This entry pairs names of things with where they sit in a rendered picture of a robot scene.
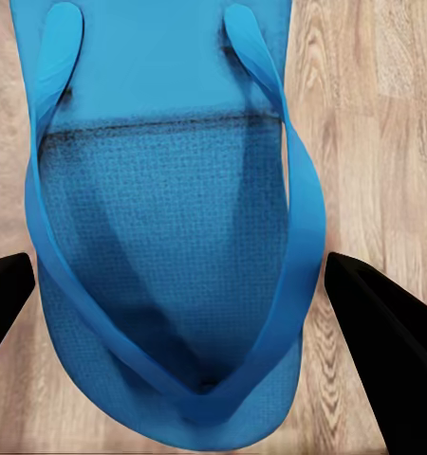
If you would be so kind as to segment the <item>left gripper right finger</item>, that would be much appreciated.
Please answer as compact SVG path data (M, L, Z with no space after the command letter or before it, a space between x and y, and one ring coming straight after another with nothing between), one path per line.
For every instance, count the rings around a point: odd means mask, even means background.
M427 305L336 252L325 290L390 455L427 455Z

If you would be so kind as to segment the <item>sandal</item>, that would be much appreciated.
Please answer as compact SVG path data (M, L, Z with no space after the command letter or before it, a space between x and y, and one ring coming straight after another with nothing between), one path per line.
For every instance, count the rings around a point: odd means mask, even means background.
M325 203L284 93L291 6L9 0L52 345L167 446L252 446L297 392Z

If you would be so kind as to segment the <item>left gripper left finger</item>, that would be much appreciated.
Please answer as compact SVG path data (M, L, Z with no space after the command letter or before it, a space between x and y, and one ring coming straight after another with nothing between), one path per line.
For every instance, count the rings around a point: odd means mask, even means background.
M0 344L35 288L26 252L0 258Z

